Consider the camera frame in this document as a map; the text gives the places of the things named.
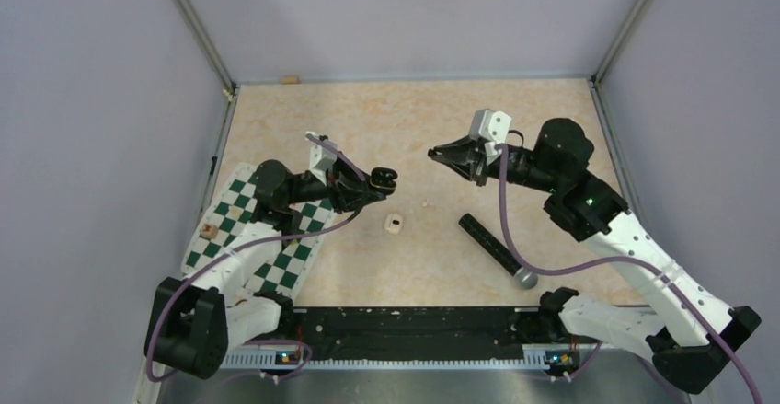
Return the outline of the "black earbud charging case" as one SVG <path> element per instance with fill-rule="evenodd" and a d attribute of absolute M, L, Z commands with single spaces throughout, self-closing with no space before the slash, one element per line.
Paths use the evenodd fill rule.
<path fill-rule="evenodd" d="M 375 167 L 370 175 L 370 186 L 384 195 L 391 195 L 396 191 L 398 174 L 388 167 Z"/>

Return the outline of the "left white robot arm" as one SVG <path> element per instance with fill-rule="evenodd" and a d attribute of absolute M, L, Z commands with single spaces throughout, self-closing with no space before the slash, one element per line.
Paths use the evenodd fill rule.
<path fill-rule="evenodd" d="M 374 202 L 396 191 L 398 174 L 388 167 L 365 172 L 343 156 L 324 168 L 292 173 L 279 160 L 262 162 L 252 175 L 255 210 L 239 235 L 196 272 L 158 284 L 144 343 L 145 373 L 153 382 L 155 365 L 170 374 L 208 379 L 234 349 L 267 336 L 284 342 L 293 335 L 294 317 L 277 294 L 237 294 L 263 265 L 294 240 L 307 238 L 297 203 L 326 200 L 338 214 L 354 219 Z"/>

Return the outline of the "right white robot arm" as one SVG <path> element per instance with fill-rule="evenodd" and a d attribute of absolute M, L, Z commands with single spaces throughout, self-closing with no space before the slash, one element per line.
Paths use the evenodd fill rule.
<path fill-rule="evenodd" d="M 467 136 L 428 151 L 434 162 L 483 186 L 496 179 L 546 194 L 552 222 L 611 265 L 646 301 L 648 312 L 613 306 L 574 289 L 542 295 L 539 328 L 551 341 L 569 335 L 608 343 L 652 363 L 668 383 L 702 393 L 728 365 L 746 367 L 737 349 L 760 325 L 749 306 L 709 293 L 640 224 L 625 199 L 593 175 L 593 143 L 567 118 L 546 121 L 532 148 L 511 145 L 510 117 L 481 110 Z"/>

